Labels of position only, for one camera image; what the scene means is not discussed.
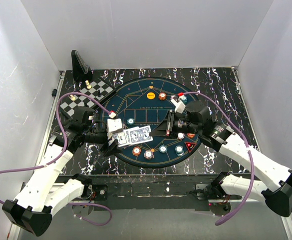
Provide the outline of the blue chip stack top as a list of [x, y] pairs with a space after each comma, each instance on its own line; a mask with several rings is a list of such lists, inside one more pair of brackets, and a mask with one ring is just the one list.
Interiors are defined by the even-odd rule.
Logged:
[[178, 136], [177, 136], [177, 139], [182, 141], [184, 139], [184, 137], [185, 137], [185, 134], [182, 133], [182, 132], [179, 132]]

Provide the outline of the green chip stack bottom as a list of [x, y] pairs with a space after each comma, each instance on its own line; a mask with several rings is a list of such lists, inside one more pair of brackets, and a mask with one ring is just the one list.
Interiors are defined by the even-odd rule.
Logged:
[[159, 147], [159, 152], [161, 152], [161, 153], [166, 153], [166, 152], [167, 152], [167, 147], [166, 147], [165, 145], [161, 145], [161, 146]]

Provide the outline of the green chip stack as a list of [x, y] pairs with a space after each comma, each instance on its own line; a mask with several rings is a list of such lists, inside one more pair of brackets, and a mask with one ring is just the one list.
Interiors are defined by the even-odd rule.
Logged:
[[181, 145], [177, 145], [175, 147], [175, 152], [178, 156], [182, 156], [184, 154], [184, 148]]
[[167, 147], [166, 147], [165, 145], [161, 145], [161, 146], [159, 147], [159, 152], [161, 152], [161, 153], [166, 153], [166, 152], [167, 152]]
[[131, 125], [134, 125], [135, 120], [133, 118], [129, 118], [126, 122], [129, 126], [131, 126]]
[[184, 96], [184, 95], [182, 95], [182, 96], [180, 96], [180, 99], [181, 99], [181, 101], [184, 103], [184, 104], [186, 104], [187, 103], [187, 97], [186, 96]]

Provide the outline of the red chip stack bottom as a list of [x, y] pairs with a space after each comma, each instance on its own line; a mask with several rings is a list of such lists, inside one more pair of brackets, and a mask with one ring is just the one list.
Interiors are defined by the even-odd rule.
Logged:
[[133, 154], [134, 156], [139, 156], [139, 155], [141, 154], [141, 148], [138, 147], [138, 146], [135, 146], [135, 147], [133, 148], [133, 150], [132, 150], [132, 154]]

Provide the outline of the blue backed playing cards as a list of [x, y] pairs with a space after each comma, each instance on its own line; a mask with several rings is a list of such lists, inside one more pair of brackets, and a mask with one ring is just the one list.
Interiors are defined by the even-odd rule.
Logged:
[[151, 127], [149, 125], [134, 129], [130, 128], [124, 132], [128, 137], [128, 142], [131, 145], [146, 143], [153, 140], [153, 137], [150, 136]]

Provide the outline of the red chip stack top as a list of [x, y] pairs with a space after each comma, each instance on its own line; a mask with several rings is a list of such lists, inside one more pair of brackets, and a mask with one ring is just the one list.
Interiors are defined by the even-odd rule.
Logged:
[[164, 92], [161, 92], [161, 93], [159, 93], [159, 95], [158, 95], [158, 99], [160, 100], [160, 101], [164, 101], [165, 99], [166, 99], [166, 94], [164, 93]]

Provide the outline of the green chip stack top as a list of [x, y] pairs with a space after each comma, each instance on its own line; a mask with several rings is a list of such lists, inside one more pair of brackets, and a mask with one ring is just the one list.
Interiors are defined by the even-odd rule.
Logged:
[[187, 97], [186, 96], [184, 96], [184, 95], [182, 95], [182, 96], [180, 96], [180, 99], [181, 99], [181, 101], [184, 103], [184, 104], [186, 104], [187, 103]]

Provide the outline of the playing card deck box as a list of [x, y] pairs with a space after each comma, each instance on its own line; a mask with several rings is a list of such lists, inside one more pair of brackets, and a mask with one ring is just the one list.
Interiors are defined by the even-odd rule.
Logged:
[[122, 132], [119, 132], [119, 133], [116, 133], [116, 134], [113, 134], [112, 135], [112, 138], [114, 140], [117, 140], [118, 141], [118, 146], [119, 147], [124, 147], [124, 146], [129, 145], [129, 140], [126, 137], [125, 132], [123, 132], [123, 131]]

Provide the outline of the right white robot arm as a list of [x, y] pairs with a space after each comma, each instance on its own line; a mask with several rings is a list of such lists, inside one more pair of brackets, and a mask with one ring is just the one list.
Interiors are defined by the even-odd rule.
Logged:
[[200, 101], [183, 105], [179, 102], [169, 110], [153, 130], [152, 137], [176, 138], [179, 133], [195, 134], [202, 144], [227, 156], [257, 177], [248, 179], [221, 173], [211, 184], [212, 194], [223, 199], [227, 195], [249, 197], [264, 202], [276, 214], [288, 217], [292, 213], [292, 169], [283, 166], [253, 147], [246, 146], [242, 137], [221, 122], [212, 120], [209, 109]]

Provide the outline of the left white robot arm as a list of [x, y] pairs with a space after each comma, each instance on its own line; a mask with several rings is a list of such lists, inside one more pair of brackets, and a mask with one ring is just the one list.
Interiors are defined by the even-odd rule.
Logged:
[[53, 216], [72, 200], [81, 199], [89, 203], [94, 199], [106, 198], [106, 185], [94, 186], [91, 178], [79, 173], [51, 191], [78, 148], [84, 143], [106, 143], [106, 128], [93, 127], [94, 116], [93, 109], [76, 107], [71, 118], [65, 122], [65, 132], [56, 129], [41, 160], [44, 167], [36, 169], [20, 193], [13, 200], [6, 200], [2, 206], [13, 224], [38, 237], [46, 232]]

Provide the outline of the red triangle big blind button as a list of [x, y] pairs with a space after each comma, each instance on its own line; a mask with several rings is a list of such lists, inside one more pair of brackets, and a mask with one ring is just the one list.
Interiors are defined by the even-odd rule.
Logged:
[[189, 153], [191, 153], [192, 150], [195, 148], [196, 143], [195, 143], [195, 142], [185, 142], [185, 146], [186, 146], [186, 148], [187, 148], [187, 151], [188, 151]]

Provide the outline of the round blue poker mat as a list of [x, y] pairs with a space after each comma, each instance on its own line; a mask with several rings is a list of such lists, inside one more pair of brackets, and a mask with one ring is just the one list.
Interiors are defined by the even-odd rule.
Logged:
[[[132, 127], [150, 126], [154, 129], [162, 122], [167, 112], [174, 109], [174, 105], [170, 102], [171, 96], [189, 91], [190, 89], [188, 87], [169, 79], [145, 77], [128, 81], [117, 87], [116, 94], [104, 104], [104, 107], [109, 111], [113, 110], [121, 118], [124, 129], [131, 127], [126, 122], [129, 118], [135, 120]], [[156, 95], [154, 99], [147, 99], [147, 93], [149, 92], [153, 92]], [[167, 95], [164, 101], [158, 99], [158, 95], [161, 92]], [[185, 142], [196, 143], [192, 152], [187, 151]], [[159, 152], [161, 145], [167, 147], [166, 153]], [[193, 138], [185, 136], [183, 140], [155, 136], [152, 141], [137, 145], [137, 147], [141, 148], [141, 154], [139, 156], [132, 154], [134, 145], [123, 147], [122, 152], [116, 154], [116, 156], [120, 160], [134, 166], [142, 168], [163, 168], [175, 165], [189, 158], [200, 145], [201, 142], [197, 135]], [[176, 154], [176, 146], [182, 146], [184, 148], [184, 154], [182, 156]], [[144, 158], [144, 153], [147, 150], [153, 152], [153, 158], [150, 160]]]

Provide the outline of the orange dealer button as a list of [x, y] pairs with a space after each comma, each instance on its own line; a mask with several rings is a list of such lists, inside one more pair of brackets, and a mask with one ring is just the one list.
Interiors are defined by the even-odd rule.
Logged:
[[153, 100], [155, 98], [155, 96], [156, 95], [153, 92], [148, 92], [147, 93], [147, 99], [149, 99], [149, 100]]

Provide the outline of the black card holder stand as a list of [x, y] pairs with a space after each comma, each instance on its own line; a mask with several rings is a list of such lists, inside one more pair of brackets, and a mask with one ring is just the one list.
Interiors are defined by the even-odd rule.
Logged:
[[74, 81], [77, 83], [91, 81], [93, 78], [92, 69], [84, 62], [77, 50], [71, 51], [71, 60]]

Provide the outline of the black wall knob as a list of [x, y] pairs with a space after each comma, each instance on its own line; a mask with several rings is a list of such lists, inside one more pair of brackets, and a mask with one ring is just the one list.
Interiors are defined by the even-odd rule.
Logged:
[[54, 88], [54, 89], [52, 90], [51, 96], [52, 96], [52, 97], [56, 97], [56, 95], [57, 95], [57, 89]]

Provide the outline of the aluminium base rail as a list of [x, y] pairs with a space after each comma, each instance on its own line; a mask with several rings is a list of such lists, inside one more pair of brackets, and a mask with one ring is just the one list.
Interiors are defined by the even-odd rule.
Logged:
[[238, 200], [198, 200], [192, 176], [149, 176], [108, 183], [108, 210], [65, 207], [43, 240], [292, 240], [292, 220], [248, 200], [225, 224], [215, 222]]

